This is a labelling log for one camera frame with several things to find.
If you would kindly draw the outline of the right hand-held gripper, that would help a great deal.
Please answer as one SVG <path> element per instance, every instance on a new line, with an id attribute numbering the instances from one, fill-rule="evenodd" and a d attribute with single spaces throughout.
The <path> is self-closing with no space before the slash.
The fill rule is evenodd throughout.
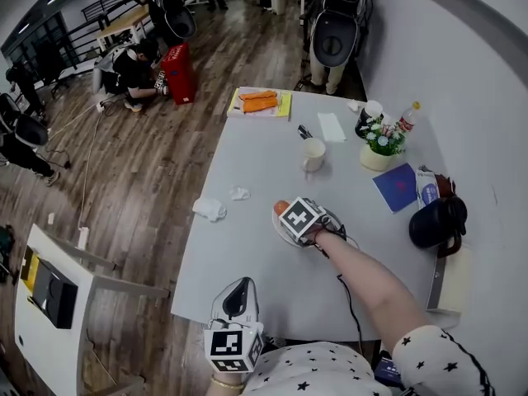
<path id="1" fill-rule="evenodd" d="M 296 247 L 318 246 L 315 237 L 323 230 L 345 239 L 345 226 L 332 211 L 306 197 L 286 201 L 279 214 L 279 235 L 287 243 Z"/>

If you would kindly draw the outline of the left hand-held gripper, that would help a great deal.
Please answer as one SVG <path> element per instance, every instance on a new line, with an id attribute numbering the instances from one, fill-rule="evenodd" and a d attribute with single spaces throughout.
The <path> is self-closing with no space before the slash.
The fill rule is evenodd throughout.
<path id="1" fill-rule="evenodd" d="M 211 318 L 204 330 L 205 357 L 215 372 L 253 372 L 263 349 L 263 324 L 258 321 L 257 289 L 250 277 L 238 279 L 214 298 L 211 314 L 228 315 L 224 301 L 243 282 L 246 286 L 246 309 L 243 316 Z"/>

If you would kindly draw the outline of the white plate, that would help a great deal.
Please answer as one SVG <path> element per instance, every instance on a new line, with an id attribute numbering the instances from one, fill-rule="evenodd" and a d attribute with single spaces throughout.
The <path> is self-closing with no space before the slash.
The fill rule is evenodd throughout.
<path id="1" fill-rule="evenodd" d="M 280 217 L 272 214 L 272 223 L 276 232 L 291 245 L 306 248 L 314 245 L 313 228 L 321 217 L 321 213 L 305 206 L 301 201 L 293 201 Z"/>

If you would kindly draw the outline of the person's left forearm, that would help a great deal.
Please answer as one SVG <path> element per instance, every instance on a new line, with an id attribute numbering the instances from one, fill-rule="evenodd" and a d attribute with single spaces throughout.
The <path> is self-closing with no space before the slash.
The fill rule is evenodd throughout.
<path id="1" fill-rule="evenodd" d="M 205 396 L 239 396 L 245 388 L 245 373 L 215 372 Z"/>

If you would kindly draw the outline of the person's right forearm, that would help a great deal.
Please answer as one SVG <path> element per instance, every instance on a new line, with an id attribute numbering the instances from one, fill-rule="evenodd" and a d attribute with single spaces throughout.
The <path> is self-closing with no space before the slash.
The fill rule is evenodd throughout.
<path id="1" fill-rule="evenodd" d="M 430 323 L 405 284 L 383 264 L 325 230 L 315 235 L 315 242 L 364 305 L 390 352 L 411 331 Z"/>

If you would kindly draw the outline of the grey table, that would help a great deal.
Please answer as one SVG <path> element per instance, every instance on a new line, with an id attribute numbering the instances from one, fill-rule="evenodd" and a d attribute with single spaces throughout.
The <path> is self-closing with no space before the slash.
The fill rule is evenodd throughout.
<path id="1" fill-rule="evenodd" d="M 318 113 L 337 116 L 345 142 L 324 140 Z M 194 218 L 172 301 L 175 315 L 208 322 L 220 291 L 248 276 L 256 285 L 266 332 L 301 341 L 375 340 L 365 310 L 348 301 L 330 261 L 276 232 L 274 204 L 299 196 L 331 210 L 353 242 L 387 266 L 427 310 L 436 251 L 421 250 L 409 238 L 408 223 L 417 206 L 392 213 L 373 183 L 375 173 L 361 165 L 356 119 L 346 99 L 307 92 L 293 93 L 288 120 L 227 119 L 201 192 L 221 201 L 227 215 L 215 223 Z M 325 143 L 325 159 L 316 172 L 303 170 L 299 125 Z M 248 189 L 251 197 L 231 200 L 232 186 Z M 428 314 L 443 328 L 460 320 L 458 315 Z"/>

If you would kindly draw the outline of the large crumpled white tissue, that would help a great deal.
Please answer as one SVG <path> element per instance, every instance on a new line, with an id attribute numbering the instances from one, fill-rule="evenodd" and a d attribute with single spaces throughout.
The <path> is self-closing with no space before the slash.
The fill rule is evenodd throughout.
<path id="1" fill-rule="evenodd" d="M 220 201 L 207 197 L 198 198 L 193 204 L 192 211 L 211 223 L 222 220 L 227 215 L 227 209 Z"/>

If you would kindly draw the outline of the flat white paper napkin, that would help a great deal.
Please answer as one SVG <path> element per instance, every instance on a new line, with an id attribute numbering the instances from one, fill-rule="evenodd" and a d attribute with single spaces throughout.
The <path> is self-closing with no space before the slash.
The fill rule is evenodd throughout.
<path id="1" fill-rule="evenodd" d="M 341 143 L 347 137 L 334 113 L 318 113 L 318 120 L 326 142 Z"/>

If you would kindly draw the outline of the blue booklet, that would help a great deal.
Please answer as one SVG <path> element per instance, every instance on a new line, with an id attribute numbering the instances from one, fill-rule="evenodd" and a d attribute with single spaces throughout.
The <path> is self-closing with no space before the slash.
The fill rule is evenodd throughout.
<path id="1" fill-rule="evenodd" d="M 374 177 L 373 183 L 392 213 L 398 213 L 417 200 L 416 175 L 408 163 Z"/>

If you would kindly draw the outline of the potted flower plant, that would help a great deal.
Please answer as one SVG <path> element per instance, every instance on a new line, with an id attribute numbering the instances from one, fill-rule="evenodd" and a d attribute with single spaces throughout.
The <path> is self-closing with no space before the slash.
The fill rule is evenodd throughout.
<path id="1" fill-rule="evenodd" d="M 360 163 L 373 172 L 384 172 L 393 159 L 403 153 L 406 133 L 391 119 L 369 118 L 361 126 L 365 145 L 360 152 Z"/>

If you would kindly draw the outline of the white star-print shirt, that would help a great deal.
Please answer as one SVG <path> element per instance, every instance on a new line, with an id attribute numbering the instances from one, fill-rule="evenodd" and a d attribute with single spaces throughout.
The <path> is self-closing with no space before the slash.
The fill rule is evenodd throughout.
<path id="1" fill-rule="evenodd" d="M 402 396 L 496 396 L 486 371 L 448 332 L 434 325 L 401 338 L 393 362 Z M 241 396 L 394 396 L 369 362 L 348 346 L 315 342 L 262 357 Z"/>

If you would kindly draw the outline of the orange cloth on yellow paper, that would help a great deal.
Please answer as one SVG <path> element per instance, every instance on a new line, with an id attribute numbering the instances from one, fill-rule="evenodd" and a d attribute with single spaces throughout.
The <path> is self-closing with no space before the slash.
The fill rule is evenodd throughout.
<path id="1" fill-rule="evenodd" d="M 277 93 L 278 106 L 273 109 L 265 111 L 258 111 L 254 113 L 244 113 L 242 111 L 242 102 L 238 98 L 240 94 L 252 93 L 252 92 L 263 92 L 271 90 Z M 282 119 L 288 118 L 290 115 L 290 106 L 292 101 L 292 93 L 284 90 L 275 90 L 270 88 L 262 87 L 238 87 L 229 103 L 227 110 L 228 117 L 241 117 L 241 118 L 263 118 L 263 119 Z"/>

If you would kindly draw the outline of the black cup with white lid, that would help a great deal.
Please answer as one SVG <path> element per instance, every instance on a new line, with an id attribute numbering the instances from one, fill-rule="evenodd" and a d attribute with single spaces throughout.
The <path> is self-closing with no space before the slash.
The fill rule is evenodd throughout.
<path id="1" fill-rule="evenodd" d="M 358 121 L 356 122 L 355 132 L 364 139 L 370 128 L 370 124 L 375 120 L 383 118 L 382 105 L 374 100 L 367 101 L 361 108 Z"/>

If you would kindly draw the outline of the black jug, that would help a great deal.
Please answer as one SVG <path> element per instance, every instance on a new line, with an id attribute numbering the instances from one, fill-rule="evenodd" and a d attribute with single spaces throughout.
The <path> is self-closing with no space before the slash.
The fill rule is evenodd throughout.
<path id="1" fill-rule="evenodd" d="M 416 247 L 438 247 L 437 257 L 448 257 L 461 249 L 467 218 L 467 207 L 458 196 L 439 198 L 412 216 L 409 237 Z"/>

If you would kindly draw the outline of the clear plastic bottle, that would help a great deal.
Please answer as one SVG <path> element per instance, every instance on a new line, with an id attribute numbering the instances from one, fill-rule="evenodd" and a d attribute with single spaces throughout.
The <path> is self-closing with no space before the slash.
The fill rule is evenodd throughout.
<path id="1" fill-rule="evenodd" d="M 403 134 L 410 133 L 418 121 L 421 103 L 414 101 L 412 105 L 400 116 L 398 128 Z"/>

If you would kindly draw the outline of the white tissue box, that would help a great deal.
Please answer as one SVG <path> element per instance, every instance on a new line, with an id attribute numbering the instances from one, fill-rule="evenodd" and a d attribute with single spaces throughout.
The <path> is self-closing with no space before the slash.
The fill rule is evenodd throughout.
<path id="1" fill-rule="evenodd" d="M 471 276 L 472 252 L 468 245 L 447 257 L 437 258 L 427 301 L 431 313 L 460 316 L 466 308 Z"/>

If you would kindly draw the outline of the dark blue box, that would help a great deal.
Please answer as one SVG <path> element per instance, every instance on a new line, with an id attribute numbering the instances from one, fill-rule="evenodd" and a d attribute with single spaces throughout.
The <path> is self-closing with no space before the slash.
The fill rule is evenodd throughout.
<path id="1" fill-rule="evenodd" d="M 382 350 L 374 359 L 372 366 L 375 379 L 390 388 L 403 389 L 400 374 L 394 365 L 391 355 Z"/>

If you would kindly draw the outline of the black box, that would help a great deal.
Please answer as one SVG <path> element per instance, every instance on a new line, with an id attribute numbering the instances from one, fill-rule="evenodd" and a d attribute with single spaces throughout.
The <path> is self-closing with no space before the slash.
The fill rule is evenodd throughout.
<path id="1" fill-rule="evenodd" d="M 40 259 L 30 301 L 57 329 L 70 329 L 78 286 L 53 264 Z"/>

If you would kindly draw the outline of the red box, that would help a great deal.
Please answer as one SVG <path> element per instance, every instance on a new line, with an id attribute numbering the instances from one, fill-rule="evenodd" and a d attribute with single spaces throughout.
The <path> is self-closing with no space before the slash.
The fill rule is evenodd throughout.
<path id="1" fill-rule="evenodd" d="M 197 81 L 189 45 L 183 43 L 170 48 L 161 65 L 175 103 L 192 103 L 196 97 Z"/>

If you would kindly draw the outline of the white desk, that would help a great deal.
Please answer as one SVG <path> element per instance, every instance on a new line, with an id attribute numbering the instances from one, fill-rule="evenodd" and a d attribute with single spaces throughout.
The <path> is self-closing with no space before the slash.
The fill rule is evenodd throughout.
<path id="1" fill-rule="evenodd" d="M 78 286 L 78 292 L 72 327 L 57 329 L 28 301 L 30 291 L 19 281 L 14 316 L 16 345 L 35 373 L 56 396 L 82 396 L 86 393 L 82 369 L 87 349 L 87 319 L 96 291 L 113 290 L 152 298 L 167 298 L 170 292 L 89 271 L 81 263 L 82 260 L 107 270 L 115 269 L 116 264 L 56 238 L 37 224 L 31 226 L 26 246 L 65 274 Z"/>

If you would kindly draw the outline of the yellow box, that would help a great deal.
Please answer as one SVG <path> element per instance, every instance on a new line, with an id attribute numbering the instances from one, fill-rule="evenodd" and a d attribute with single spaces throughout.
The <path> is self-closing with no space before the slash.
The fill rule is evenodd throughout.
<path id="1" fill-rule="evenodd" d="M 22 259 L 20 279 L 30 291 L 31 295 L 33 294 L 39 264 L 40 258 L 38 253 L 33 248 L 27 246 Z"/>

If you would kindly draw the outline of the wooden table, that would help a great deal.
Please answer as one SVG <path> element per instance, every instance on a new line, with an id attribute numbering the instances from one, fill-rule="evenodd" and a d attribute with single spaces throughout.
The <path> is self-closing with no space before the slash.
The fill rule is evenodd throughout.
<path id="1" fill-rule="evenodd" d="M 137 6 L 118 17 L 109 26 L 104 27 L 102 31 L 96 34 L 100 50 L 104 52 L 109 47 L 106 44 L 106 38 L 123 32 L 130 33 L 133 43 L 139 43 L 143 38 L 147 37 L 144 21 L 148 18 L 149 8 L 147 6 Z"/>

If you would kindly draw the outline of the black railing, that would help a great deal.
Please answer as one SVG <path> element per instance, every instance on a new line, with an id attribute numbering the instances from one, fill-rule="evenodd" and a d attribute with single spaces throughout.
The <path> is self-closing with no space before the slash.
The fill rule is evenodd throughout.
<path id="1" fill-rule="evenodd" d="M 79 73 L 81 63 L 95 59 L 101 52 L 97 34 L 136 6 L 134 0 L 98 0 L 81 10 L 82 22 L 71 29 L 57 12 L 4 47 L 2 55 L 25 68 L 34 84 L 47 86 L 50 82 L 43 77 L 40 47 L 57 51 L 63 70 L 71 68 Z"/>

